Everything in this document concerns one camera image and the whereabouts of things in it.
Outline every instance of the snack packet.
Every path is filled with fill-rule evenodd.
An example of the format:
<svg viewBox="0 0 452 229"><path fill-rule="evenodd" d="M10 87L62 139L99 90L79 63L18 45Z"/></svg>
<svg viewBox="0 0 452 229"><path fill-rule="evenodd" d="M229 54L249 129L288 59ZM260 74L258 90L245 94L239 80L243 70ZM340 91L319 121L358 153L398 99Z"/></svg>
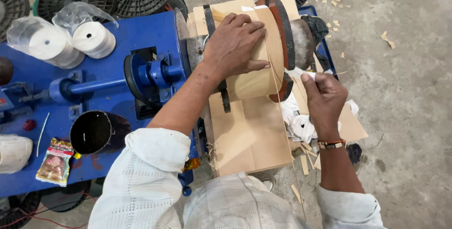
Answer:
<svg viewBox="0 0 452 229"><path fill-rule="evenodd" d="M37 171L36 179L66 186L69 177L69 159L73 154L74 149L71 143L52 138L44 161Z"/></svg>

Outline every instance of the wrist bracelet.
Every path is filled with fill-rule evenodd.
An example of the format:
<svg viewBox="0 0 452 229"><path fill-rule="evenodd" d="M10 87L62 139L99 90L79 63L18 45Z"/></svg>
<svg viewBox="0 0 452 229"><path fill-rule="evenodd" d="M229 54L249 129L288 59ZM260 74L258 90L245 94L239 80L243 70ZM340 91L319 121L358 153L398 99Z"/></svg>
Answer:
<svg viewBox="0 0 452 229"><path fill-rule="evenodd" d="M334 142L317 141L317 145L319 146L320 149L336 149L345 146L346 143L347 141L345 141L344 139Z"/></svg>

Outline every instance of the red wire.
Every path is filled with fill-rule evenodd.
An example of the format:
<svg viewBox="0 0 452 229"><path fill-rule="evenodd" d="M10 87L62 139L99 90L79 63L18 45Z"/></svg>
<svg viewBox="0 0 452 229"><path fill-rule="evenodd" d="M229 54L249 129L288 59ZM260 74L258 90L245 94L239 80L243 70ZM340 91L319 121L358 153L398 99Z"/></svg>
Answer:
<svg viewBox="0 0 452 229"><path fill-rule="evenodd" d="M96 203L96 199L95 199L94 197L92 197L91 195L89 195L88 193L82 192L82 193L80 193L80 194L87 195L87 196L91 197L91 198L94 200L94 203ZM25 211L23 211L22 209L19 209L22 213L25 214L25 216L22 217L22 218L20 218L20 219L18 219L18 220L16 220L16 221L14 221L14 222L12 222L12 223L10 223L10 224L0 226L0 228L5 228L5 227L8 227L8 226L10 226L10 225L14 225L15 223L17 223L17 222L19 222L20 220L23 220L23 219L25 219L25 218L27 218L27 217L34 218L34 219L39 219L39 220L47 220L47 221L50 221L50 222L52 222L52 223L54 223L54 224L57 224L57 225L59 225L59 226L62 226L62 227L65 227L65 228L69 228L69 229L78 229L78 228L82 228L83 226L86 226L86 225L87 225L87 224L84 224L84 225L79 226L79 227L70 227L70 226L65 226L65 225L59 224L59 223L57 223L57 222L55 222L55 221L53 221L53 220L50 220L50 219L44 219L44 218L38 218L38 217L32 216L32 214L36 213L38 210L40 210L40 209L42 209L42 208L44 208L44 207L45 207L45 206L43 206L43 207L41 207L41 208L35 210L34 212L32 212L32 213L30 213L30 214L27 214L27 213L26 213Z"/></svg>
<svg viewBox="0 0 452 229"><path fill-rule="evenodd" d="M87 225L87 224L84 224L84 225L79 226L79 227L70 227L70 226L65 226L65 225L59 224L59 223L57 223L57 222L55 222L53 220L49 220L49 219L43 219L43 218L38 218L38 217L34 217L34 216L30 216L30 218L39 219L39 220L47 220L47 221L50 221L50 222L52 222L54 224L57 224L59 226L62 226L62 227L65 227L65 228L70 228L70 229L78 229L78 228L82 228L83 226Z"/></svg>

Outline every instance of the blue machine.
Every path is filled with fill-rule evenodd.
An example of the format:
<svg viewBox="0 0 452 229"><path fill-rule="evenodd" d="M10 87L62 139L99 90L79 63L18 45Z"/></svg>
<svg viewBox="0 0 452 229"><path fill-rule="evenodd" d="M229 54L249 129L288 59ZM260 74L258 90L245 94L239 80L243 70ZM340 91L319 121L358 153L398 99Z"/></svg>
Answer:
<svg viewBox="0 0 452 229"><path fill-rule="evenodd" d="M60 69L0 44L0 57L14 65L9 84L0 87L0 133L34 141L28 165L14 174L0 174L0 197L55 186L37 181L36 172L53 137L68 140L73 121L84 111L102 110L125 117L131 129L146 127L156 112L178 91L191 70L187 55L188 28L176 9L118 21L105 27L116 37L116 48L104 59L88 56L71 70ZM50 112L39 151L37 140ZM30 132L27 119L37 122ZM198 125L190 134L189 158L206 152ZM84 156L71 162L68 184L106 176L119 152ZM184 195L193 181L192 170L179 174Z"/></svg>

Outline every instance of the concrete floor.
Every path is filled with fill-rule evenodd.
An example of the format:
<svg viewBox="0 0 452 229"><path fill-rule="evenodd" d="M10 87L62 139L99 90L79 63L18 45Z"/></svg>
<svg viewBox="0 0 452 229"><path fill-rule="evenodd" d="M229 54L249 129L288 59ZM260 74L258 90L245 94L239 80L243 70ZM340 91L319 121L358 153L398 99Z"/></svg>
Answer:
<svg viewBox="0 0 452 229"><path fill-rule="evenodd" d="M189 10L204 3L229 0L185 0ZM349 98L360 106L359 120L369 137L359 142L364 161L357 166L367 193L380 202L388 228L452 227L452 0L342 0L351 8L333 7L331 0L308 0L327 22L338 20L328 46ZM391 50L380 35L394 41ZM304 177L296 160L307 221L321 228L315 201L316 173ZM210 168L195 170L196 187L210 178ZM290 189L291 167L257 176L276 178L274 193L301 207ZM320 172L317 173L317 184ZM183 202L178 203L182 209ZM64 214L43 217L79 226L88 221L92 202ZM32 220L24 228L61 228Z"/></svg>

